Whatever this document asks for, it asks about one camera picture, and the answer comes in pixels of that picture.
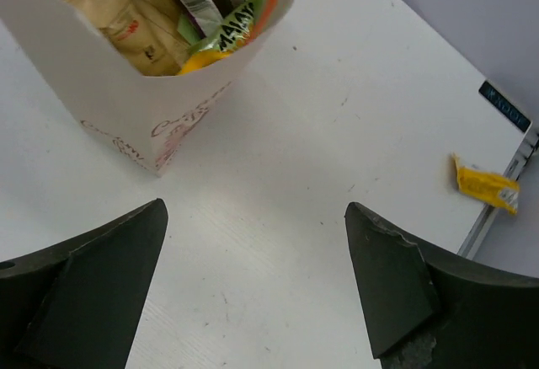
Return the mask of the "cream paper bag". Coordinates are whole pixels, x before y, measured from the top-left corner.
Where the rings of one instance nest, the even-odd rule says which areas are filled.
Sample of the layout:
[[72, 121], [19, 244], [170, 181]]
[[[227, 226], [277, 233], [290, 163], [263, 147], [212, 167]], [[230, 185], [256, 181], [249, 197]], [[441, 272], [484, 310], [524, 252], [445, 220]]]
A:
[[[88, 134], [160, 173], [293, 2], [264, 0], [246, 45], [208, 67], [162, 77], [141, 74], [82, 13], [62, 0], [1, 0], [1, 19]], [[192, 46], [205, 37], [184, 10], [190, 21], [182, 21], [179, 32]]]

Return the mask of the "small yellow snack packet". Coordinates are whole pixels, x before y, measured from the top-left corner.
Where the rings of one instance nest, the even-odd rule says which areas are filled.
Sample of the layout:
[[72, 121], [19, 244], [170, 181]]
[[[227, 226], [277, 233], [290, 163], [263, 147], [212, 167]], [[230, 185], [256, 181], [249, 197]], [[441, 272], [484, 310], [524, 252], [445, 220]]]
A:
[[461, 193], [494, 208], [517, 214], [520, 185], [515, 179], [466, 163], [455, 153], [451, 157], [456, 167], [457, 187]]

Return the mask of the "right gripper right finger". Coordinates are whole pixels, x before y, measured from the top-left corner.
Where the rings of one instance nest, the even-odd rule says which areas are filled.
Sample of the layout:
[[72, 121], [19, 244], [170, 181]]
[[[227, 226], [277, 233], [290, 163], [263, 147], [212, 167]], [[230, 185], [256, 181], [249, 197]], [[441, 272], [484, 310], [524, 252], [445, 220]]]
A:
[[538, 280], [453, 254], [352, 202], [344, 216], [384, 368], [536, 368]]

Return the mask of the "yellow snack bar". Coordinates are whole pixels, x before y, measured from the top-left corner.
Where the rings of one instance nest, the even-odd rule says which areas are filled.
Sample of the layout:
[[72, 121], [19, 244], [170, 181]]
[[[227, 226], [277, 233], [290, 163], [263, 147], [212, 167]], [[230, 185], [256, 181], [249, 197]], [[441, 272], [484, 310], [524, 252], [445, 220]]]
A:
[[231, 55], [230, 51], [213, 51], [213, 50], [203, 50], [197, 51], [192, 55], [181, 67], [181, 70], [178, 72], [179, 75], [185, 75], [190, 72], [200, 70], [204, 67], [208, 67], [211, 64], [223, 60]]

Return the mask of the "green candy packet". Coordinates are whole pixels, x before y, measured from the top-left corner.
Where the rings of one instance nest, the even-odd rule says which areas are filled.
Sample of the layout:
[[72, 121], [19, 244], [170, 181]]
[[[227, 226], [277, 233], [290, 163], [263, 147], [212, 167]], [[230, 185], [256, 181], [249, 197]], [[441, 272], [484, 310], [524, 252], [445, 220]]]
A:
[[246, 0], [230, 12], [211, 34], [188, 49], [193, 56], [202, 51], [234, 52], [246, 45], [264, 0]]

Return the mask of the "yellow chips bag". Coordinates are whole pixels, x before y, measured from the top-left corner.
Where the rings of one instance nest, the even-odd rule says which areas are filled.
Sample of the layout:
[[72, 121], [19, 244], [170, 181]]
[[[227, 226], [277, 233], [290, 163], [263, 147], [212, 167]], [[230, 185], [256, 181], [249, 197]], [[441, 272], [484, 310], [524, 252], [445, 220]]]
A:
[[178, 0], [62, 0], [86, 17], [141, 74], [175, 76], [190, 43], [179, 24], [190, 19]]

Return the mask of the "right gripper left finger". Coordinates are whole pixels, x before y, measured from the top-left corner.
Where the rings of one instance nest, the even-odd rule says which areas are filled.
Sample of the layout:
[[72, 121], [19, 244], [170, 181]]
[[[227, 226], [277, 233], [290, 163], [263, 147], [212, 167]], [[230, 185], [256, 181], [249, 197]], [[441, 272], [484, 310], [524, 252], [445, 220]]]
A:
[[3, 368], [123, 368], [168, 225], [161, 199], [1, 263]]

